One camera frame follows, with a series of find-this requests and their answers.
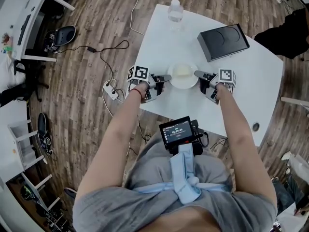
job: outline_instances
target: wooden floor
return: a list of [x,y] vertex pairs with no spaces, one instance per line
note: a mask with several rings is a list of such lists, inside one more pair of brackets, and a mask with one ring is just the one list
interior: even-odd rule
[[[171,0],[140,0],[133,16],[134,28],[145,32],[155,5],[169,5]],[[75,11],[66,11],[59,21],[50,22],[49,29],[65,25],[76,25],[78,34],[69,48],[90,45],[96,49],[117,45],[128,40],[127,50],[105,51],[103,57],[108,61],[118,80],[118,87],[125,85],[128,68],[135,63],[143,36],[130,30],[130,14],[136,0],[74,0]],[[184,9],[202,14],[227,25],[240,23],[248,36],[253,36],[268,28],[284,22],[288,12],[283,4],[276,0],[180,0]],[[290,5],[297,9],[303,6],[298,0]],[[46,169],[53,174],[52,187],[59,195],[65,208],[71,212],[73,202],[63,193],[64,187],[77,189],[85,174],[104,132],[111,120],[101,97],[101,88],[111,72],[101,61],[98,53],[91,53],[85,48],[67,51],[57,55],[57,63],[47,63],[44,81],[49,89],[41,89],[42,103],[35,96],[30,100],[30,112],[34,121],[39,112],[44,112],[50,119],[53,148],[57,161],[46,157]],[[309,68],[300,57],[294,60],[282,58],[284,73],[280,95],[309,100]],[[120,105],[105,97],[107,105],[114,113]],[[141,112],[141,127],[144,133],[152,135],[158,124],[167,118],[148,112]],[[309,121],[305,109],[278,101],[267,134],[258,148],[260,156],[270,176],[283,176],[285,165],[280,161],[288,150],[299,153],[309,160]],[[210,145],[220,136],[210,134]],[[131,147],[138,151],[144,142],[137,129],[132,135]],[[228,146],[218,146],[213,150],[228,167],[233,164],[228,153]],[[135,155],[128,156],[128,167]]]

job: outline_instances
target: white bowl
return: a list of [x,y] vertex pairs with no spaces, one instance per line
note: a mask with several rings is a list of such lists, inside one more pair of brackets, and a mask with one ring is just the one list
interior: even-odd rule
[[170,83],[179,89],[191,88],[198,81],[198,77],[194,75],[194,71],[197,70],[197,66],[192,63],[176,63],[171,65],[168,69],[168,74],[172,77]]

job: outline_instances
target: wristband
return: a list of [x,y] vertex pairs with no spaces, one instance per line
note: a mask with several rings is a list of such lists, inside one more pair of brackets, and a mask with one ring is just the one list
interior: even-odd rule
[[136,88],[131,89],[131,91],[133,91],[133,90],[136,90],[140,94],[140,98],[143,99],[143,96],[141,95],[141,92],[138,89],[136,89]]

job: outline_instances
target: hand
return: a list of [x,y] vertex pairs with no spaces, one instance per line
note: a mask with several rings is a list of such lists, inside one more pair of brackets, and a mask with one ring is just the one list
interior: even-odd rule
[[218,83],[218,84],[216,85],[216,90],[217,90],[217,97],[216,97],[216,99],[217,99],[217,100],[220,100],[221,94],[222,94],[222,92],[225,91],[225,89],[227,90],[227,88],[224,86],[223,83]]
[[134,88],[137,89],[141,93],[141,97],[142,97],[142,99],[144,99],[145,96],[146,96],[145,92],[149,88],[149,85],[148,85],[148,83],[143,81],[143,82],[137,84]]

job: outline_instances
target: small round hole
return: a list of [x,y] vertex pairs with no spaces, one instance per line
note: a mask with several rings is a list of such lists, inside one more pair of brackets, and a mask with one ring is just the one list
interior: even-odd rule
[[258,122],[254,122],[252,125],[252,131],[257,132],[260,129],[260,124]]

